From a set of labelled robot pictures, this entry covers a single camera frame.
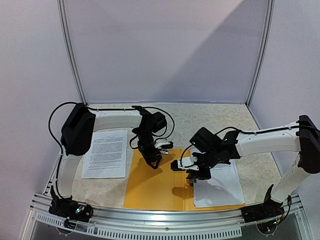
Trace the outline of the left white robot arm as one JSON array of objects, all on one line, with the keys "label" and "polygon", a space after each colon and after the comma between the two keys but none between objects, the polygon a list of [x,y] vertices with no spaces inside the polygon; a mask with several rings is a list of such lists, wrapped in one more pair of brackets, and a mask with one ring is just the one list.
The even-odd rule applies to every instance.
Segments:
[{"label": "left white robot arm", "polygon": [[73,178],[78,164],[92,142],[93,133],[107,129],[131,128],[137,139],[137,149],[147,165],[157,169],[162,155],[173,147],[167,137],[156,133],[167,129],[167,113],[157,109],[155,113],[147,107],[133,105],[130,108],[93,108],[83,103],[74,106],[61,128],[61,138],[56,142],[60,147],[55,183],[50,187],[55,209],[63,216],[74,213],[74,205],[66,199],[72,198]]}]

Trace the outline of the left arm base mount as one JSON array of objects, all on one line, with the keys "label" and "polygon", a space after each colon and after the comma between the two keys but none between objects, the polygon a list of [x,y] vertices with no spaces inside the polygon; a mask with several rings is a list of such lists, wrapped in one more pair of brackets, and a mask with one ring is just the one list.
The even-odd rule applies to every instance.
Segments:
[{"label": "left arm base mount", "polygon": [[88,223],[93,216],[93,207],[87,203],[75,201],[72,197],[59,198],[54,190],[50,188],[51,204],[48,212],[52,215],[69,219],[71,221],[81,221]]}]

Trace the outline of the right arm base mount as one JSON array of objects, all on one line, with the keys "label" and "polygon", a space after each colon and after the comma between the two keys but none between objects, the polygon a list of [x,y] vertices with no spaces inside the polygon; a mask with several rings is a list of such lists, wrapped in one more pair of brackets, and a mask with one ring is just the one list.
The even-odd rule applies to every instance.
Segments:
[{"label": "right arm base mount", "polygon": [[285,213],[282,203],[275,202],[271,199],[270,196],[266,196],[263,203],[240,208],[241,216],[243,217],[246,223],[265,219],[273,219],[277,216],[280,216],[280,218],[278,220],[275,220],[275,222],[273,223],[274,225],[280,224],[287,218],[291,210],[291,195],[288,195],[286,200],[288,206],[287,213]]}]

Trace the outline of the orange file folder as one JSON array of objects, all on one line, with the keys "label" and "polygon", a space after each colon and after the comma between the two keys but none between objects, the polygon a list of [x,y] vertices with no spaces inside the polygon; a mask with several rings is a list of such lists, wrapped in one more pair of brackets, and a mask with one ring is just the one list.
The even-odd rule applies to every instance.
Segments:
[{"label": "orange file folder", "polygon": [[146,164],[138,150],[134,151],[123,207],[150,211],[220,211],[239,209],[245,204],[228,204],[196,207],[194,189],[184,171],[172,171],[171,162],[181,155],[183,149],[174,148],[162,156],[157,169]]}]

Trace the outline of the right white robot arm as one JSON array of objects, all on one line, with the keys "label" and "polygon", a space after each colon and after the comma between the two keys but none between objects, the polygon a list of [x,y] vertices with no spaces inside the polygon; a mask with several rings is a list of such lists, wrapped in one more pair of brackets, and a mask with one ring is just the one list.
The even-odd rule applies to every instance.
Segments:
[{"label": "right white robot arm", "polygon": [[217,133],[200,128],[189,141],[197,151],[174,160],[171,170],[187,172],[190,180],[209,180],[210,170],[218,164],[261,153],[296,152],[294,163],[279,183],[268,188],[258,208],[262,218],[269,218],[305,179],[320,172],[320,131],[307,115],[279,127],[258,131],[226,127],[225,131],[220,138]]}]

